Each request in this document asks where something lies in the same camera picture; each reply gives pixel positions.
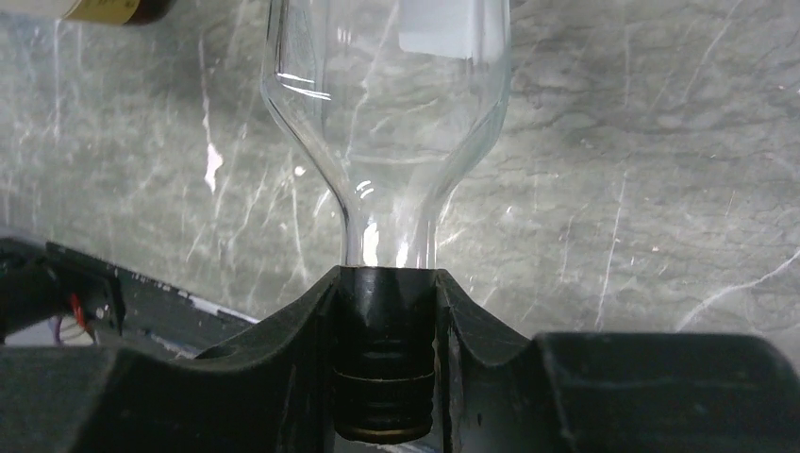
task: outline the gray marble surface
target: gray marble surface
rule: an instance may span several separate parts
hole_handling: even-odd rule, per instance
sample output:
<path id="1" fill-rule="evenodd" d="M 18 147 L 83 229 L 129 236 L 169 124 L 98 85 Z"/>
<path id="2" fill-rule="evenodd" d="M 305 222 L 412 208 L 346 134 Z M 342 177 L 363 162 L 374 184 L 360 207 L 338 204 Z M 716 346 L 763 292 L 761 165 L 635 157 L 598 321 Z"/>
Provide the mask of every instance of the gray marble surface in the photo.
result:
<path id="1" fill-rule="evenodd" d="M 338 208 L 258 93 L 268 0 L 0 17 L 0 225 L 262 317 Z M 800 363 L 800 3 L 512 1 L 512 96 L 439 265 L 525 335 L 764 335 Z M 208 144 L 223 164 L 205 181 Z"/>

